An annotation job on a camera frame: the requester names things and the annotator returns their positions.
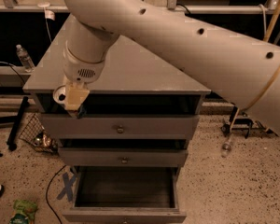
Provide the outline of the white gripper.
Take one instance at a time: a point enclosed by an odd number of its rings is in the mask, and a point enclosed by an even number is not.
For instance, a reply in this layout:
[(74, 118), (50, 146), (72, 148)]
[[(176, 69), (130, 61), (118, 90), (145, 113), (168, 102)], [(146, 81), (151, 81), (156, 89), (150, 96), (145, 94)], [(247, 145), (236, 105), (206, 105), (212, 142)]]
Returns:
[(71, 117), (79, 119), (83, 113), (82, 105), (90, 93), (86, 83), (92, 83), (99, 78), (105, 67), (105, 61), (84, 62), (70, 51), (68, 43), (65, 43), (63, 56), (64, 74), (72, 81), (65, 85), (64, 108)]

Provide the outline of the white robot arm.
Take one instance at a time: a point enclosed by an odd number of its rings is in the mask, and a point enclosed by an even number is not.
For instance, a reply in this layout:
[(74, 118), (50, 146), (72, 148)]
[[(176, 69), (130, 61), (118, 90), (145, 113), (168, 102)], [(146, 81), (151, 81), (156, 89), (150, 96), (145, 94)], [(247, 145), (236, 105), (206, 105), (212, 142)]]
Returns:
[(78, 21), (124, 35), (280, 137), (280, 47), (141, 0), (64, 0)]

